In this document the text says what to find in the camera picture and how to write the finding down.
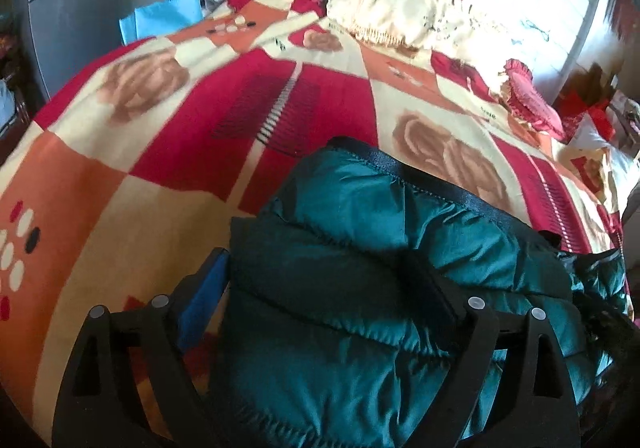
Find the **dark green puffer jacket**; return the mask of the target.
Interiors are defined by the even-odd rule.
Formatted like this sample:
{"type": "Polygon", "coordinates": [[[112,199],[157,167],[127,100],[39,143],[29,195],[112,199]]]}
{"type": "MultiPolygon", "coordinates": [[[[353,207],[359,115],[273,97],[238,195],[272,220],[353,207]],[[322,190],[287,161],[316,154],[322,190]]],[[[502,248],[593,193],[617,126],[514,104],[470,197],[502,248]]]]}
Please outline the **dark green puffer jacket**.
{"type": "Polygon", "coordinates": [[[209,404],[226,447],[578,447],[632,327],[618,250],[570,253],[335,138],[231,224],[209,404]]]}

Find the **red pink ruffled cushion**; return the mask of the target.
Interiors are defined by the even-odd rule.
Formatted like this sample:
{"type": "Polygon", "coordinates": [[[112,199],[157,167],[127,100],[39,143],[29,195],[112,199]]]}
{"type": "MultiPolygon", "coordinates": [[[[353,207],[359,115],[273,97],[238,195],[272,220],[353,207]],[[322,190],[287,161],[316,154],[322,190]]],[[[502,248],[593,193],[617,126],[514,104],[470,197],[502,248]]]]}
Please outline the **red pink ruffled cushion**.
{"type": "Polygon", "coordinates": [[[535,146],[541,134],[562,142],[565,132],[561,118],[535,88],[532,71],[512,58],[504,65],[502,76],[501,104],[509,112],[512,132],[535,146]]]}

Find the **cream yellow ruffled pillow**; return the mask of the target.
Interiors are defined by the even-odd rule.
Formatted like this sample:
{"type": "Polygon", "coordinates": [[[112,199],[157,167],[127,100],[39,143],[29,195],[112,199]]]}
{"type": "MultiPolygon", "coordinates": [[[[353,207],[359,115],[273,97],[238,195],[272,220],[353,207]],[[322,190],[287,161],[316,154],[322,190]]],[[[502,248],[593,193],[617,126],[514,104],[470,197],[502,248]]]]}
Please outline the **cream yellow ruffled pillow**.
{"type": "Polygon", "coordinates": [[[480,28],[462,0],[327,0],[326,15],[359,40],[412,50],[455,48],[480,28]]]}

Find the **red orange patterned blanket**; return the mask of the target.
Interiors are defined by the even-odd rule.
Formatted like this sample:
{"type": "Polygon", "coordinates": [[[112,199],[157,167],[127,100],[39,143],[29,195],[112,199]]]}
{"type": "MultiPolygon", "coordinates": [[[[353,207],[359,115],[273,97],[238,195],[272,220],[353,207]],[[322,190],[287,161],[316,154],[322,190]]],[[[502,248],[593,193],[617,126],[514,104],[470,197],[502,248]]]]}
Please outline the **red orange patterned blanket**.
{"type": "Polygon", "coordinates": [[[311,0],[231,0],[101,57],[37,113],[1,169],[1,384],[40,437],[82,314],[175,286],[332,137],[558,234],[566,259],[620,243],[603,156],[520,115],[529,71],[489,66],[495,43],[459,0],[437,3],[461,42],[409,50],[311,0]]]}

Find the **light blue bag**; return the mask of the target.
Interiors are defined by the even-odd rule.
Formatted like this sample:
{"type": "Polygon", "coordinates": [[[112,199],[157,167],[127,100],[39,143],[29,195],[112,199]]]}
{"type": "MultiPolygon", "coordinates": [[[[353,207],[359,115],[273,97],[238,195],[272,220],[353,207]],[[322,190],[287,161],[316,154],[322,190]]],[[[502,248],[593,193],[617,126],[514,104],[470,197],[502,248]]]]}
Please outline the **light blue bag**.
{"type": "Polygon", "coordinates": [[[128,45],[141,39],[167,36],[203,20],[200,0],[161,0],[134,12],[119,21],[122,43],[128,45]]]}

